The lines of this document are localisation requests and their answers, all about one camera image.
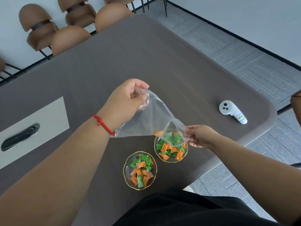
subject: right hand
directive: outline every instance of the right hand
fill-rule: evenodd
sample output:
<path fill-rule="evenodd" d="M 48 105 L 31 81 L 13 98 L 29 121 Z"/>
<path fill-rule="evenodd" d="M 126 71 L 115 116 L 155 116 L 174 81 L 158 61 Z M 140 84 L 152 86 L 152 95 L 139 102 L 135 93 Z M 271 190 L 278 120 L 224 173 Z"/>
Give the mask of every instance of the right hand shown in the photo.
<path fill-rule="evenodd" d="M 214 142 L 222 137 L 207 125 L 186 126 L 186 133 L 190 135 L 188 144 L 193 147 L 203 147 L 212 150 Z"/>

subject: black handle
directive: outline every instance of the black handle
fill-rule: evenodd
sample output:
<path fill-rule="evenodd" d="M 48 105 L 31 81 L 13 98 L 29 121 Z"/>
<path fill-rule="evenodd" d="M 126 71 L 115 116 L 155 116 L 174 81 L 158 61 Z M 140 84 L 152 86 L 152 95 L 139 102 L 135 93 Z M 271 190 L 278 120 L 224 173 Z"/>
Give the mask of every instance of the black handle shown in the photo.
<path fill-rule="evenodd" d="M 5 152 L 9 148 L 22 142 L 23 140 L 26 140 L 26 139 L 32 137 L 34 134 L 37 133 L 37 131 L 39 129 L 40 129 L 40 125 L 38 123 L 33 124 L 32 126 L 23 130 L 22 132 L 18 133 L 17 135 L 9 137 L 8 139 L 4 140 L 4 142 L 1 144 L 1 151 Z"/>

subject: dark gray table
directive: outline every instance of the dark gray table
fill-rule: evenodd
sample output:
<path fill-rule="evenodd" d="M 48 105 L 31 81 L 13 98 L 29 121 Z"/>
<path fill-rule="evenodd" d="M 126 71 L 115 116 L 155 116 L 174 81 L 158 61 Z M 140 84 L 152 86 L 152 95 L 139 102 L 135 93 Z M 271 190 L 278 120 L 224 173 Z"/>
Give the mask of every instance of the dark gray table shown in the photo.
<path fill-rule="evenodd" d="M 185 125 L 210 125 L 242 145 L 269 130 L 276 119 L 275 109 L 261 94 L 160 23 L 137 14 L 0 88 L 0 131 L 61 96 L 70 124 L 1 169 L 0 192 L 53 152 L 129 78 L 147 82 Z M 222 115 L 218 106 L 223 100 L 233 101 L 248 123 Z M 153 141 L 154 136 L 110 139 L 82 218 L 92 225 L 110 225 L 146 195 L 183 189 L 220 163 L 212 152 L 193 147 L 183 161 L 165 163 L 155 155 Z M 157 159 L 158 173 L 152 186 L 136 191 L 124 182 L 122 168 L 127 157 L 141 149 Z"/>

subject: hand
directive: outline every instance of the hand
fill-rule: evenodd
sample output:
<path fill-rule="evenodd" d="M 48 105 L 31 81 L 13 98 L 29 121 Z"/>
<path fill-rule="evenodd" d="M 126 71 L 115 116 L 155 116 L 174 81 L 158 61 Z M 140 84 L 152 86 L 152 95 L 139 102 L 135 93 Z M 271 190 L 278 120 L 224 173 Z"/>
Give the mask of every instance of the hand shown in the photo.
<path fill-rule="evenodd" d="M 193 147 L 203 147 L 208 150 L 212 149 L 213 143 L 221 137 L 207 125 L 186 126 L 186 133 L 190 135 L 188 144 Z"/>
<path fill-rule="evenodd" d="M 97 113 L 113 131 L 128 122 L 145 102 L 147 94 L 140 95 L 149 85 L 139 79 L 129 79 L 117 87 L 106 104 Z"/>

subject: black metal leg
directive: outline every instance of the black metal leg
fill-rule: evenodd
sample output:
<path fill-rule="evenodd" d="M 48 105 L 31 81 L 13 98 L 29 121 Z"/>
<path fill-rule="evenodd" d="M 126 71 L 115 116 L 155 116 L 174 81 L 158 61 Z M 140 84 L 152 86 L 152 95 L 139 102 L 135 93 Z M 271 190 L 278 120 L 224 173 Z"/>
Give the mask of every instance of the black metal leg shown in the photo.
<path fill-rule="evenodd" d="M 167 17 L 167 2 L 166 2 L 166 0 L 164 0 L 164 8 L 165 8 L 165 15 Z"/>
<path fill-rule="evenodd" d="M 0 76 L 0 78 L 1 78 L 2 80 L 4 80 L 4 81 L 8 82 L 8 80 L 7 80 L 7 79 L 5 79 L 5 78 L 2 78 L 1 76 Z"/>
<path fill-rule="evenodd" d="M 2 70 L 2 71 L 12 78 L 17 78 L 16 76 L 12 75 L 11 73 L 7 72 L 6 70 Z"/>
<path fill-rule="evenodd" d="M 39 52 L 42 53 L 42 55 L 45 56 L 48 60 L 50 60 L 50 58 L 42 50 L 39 50 Z"/>
<path fill-rule="evenodd" d="M 6 66 L 9 66 L 9 67 L 12 67 L 12 68 L 15 68 L 15 69 L 17 69 L 17 70 L 22 70 L 22 69 L 20 69 L 20 68 L 18 68 L 18 67 L 15 67 L 15 66 L 13 66 L 13 65 L 8 64 L 8 63 L 6 63 L 5 65 L 6 65 Z"/>
<path fill-rule="evenodd" d="M 141 5 L 142 5 L 142 10 L 143 10 L 143 12 L 145 13 L 143 0 L 141 0 Z"/>
<path fill-rule="evenodd" d="M 136 9 L 135 9 L 135 7 L 134 7 L 134 3 L 131 2 L 131 4 L 132 4 L 133 10 L 134 10 L 134 13 L 136 14 Z"/>

